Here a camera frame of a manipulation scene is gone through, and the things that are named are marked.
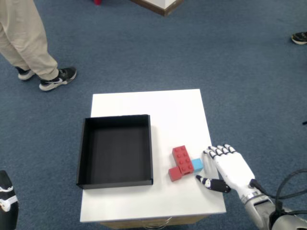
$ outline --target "khaki pants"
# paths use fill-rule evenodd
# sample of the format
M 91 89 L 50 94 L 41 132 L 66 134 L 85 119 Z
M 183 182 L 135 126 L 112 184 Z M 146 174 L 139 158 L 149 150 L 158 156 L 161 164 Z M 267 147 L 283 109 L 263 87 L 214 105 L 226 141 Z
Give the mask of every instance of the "khaki pants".
M 46 32 L 33 0 L 0 0 L 0 53 L 40 78 L 57 77 L 58 64 L 47 51 Z

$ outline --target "black box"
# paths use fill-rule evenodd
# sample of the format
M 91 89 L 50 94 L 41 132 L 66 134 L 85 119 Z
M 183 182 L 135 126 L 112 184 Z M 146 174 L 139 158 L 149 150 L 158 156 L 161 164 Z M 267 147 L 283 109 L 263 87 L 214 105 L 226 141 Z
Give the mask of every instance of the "black box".
M 153 184 L 149 115 L 86 118 L 77 185 L 83 189 Z

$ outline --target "blue carpet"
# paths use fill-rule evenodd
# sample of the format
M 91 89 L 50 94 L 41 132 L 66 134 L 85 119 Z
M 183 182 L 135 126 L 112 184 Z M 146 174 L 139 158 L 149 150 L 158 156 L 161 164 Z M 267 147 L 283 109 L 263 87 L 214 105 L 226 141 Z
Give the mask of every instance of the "blue carpet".
M 306 167 L 307 46 L 290 41 L 307 30 L 306 1 L 185 0 L 166 18 L 128 0 L 36 5 L 50 53 L 78 76 L 45 93 L 0 57 L 0 169 L 20 200 L 18 229 L 104 228 L 79 222 L 75 185 L 93 93 L 200 88 L 212 143 L 233 145 L 268 191 Z M 224 198 L 226 214 L 166 229 L 255 230 L 235 192 Z M 285 204 L 304 209 L 306 196 Z

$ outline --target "blue lego brick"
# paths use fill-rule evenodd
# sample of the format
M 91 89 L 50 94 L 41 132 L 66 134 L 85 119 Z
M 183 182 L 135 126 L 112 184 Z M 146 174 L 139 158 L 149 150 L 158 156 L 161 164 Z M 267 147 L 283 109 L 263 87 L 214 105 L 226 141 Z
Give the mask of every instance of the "blue lego brick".
M 200 158 L 197 158 L 197 159 L 194 159 L 194 160 L 191 160 L 192 164 L 193 164 L 193 167 L 194 167 L 194 172 L 198 172 L 200 170 L 203 169 L 203 164 L 201 162 L 201 159 Z

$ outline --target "white sole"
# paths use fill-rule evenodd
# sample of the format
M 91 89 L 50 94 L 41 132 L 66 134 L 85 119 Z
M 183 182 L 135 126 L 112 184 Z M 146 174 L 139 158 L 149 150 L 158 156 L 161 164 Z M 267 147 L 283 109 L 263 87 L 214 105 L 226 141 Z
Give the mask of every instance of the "white sole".
M 35 73 L 30 70 L 27 74 L 25 75 L 21 75 L 21 74 L 18 74 L 18 78 L 22 81 L 26 81 L 26 80 L 29 80 L 32 76 L 34 76 Z
M 298 45 L 305 45 L 307 44 L 307 42 L 299 42 L 299 41 L 296 41 L 293 39 L 293 36 L 291 37 L 292 41 L 295 43 L 295 44 L 298 44 Z
M 39 88 L 42 91 L 50 91 L 52 89 L 55 89 L 57 87 L 59 87 L 60 85 L 67 85 L 68 83 L 70 83 L 72 80 L 74 80 L 76 78 L 77 72 L 75 72 L 75 74 L 70 78 L 69 81 L 63 81 L 61 83 L 56 83 L 56 84 L 50 84 L 48 86 L 43 86 L 42 84 L 39 84 Z

